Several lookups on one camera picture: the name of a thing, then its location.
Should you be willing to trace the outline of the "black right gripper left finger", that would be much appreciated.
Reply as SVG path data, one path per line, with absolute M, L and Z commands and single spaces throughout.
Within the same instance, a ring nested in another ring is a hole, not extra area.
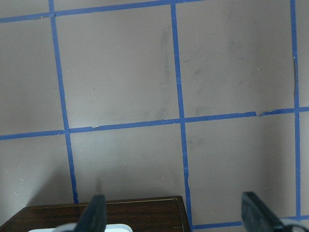
M 107 210 L 104 195 L 95 195 L 77 222 L 79 228 L 104 229 L 107 225 Z

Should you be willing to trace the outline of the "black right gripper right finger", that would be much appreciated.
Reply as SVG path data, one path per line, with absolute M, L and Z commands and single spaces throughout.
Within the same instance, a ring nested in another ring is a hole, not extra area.
M 241 197 L 242 224 L 247 232 L 282 232 L 284 224 L 252 191 Z

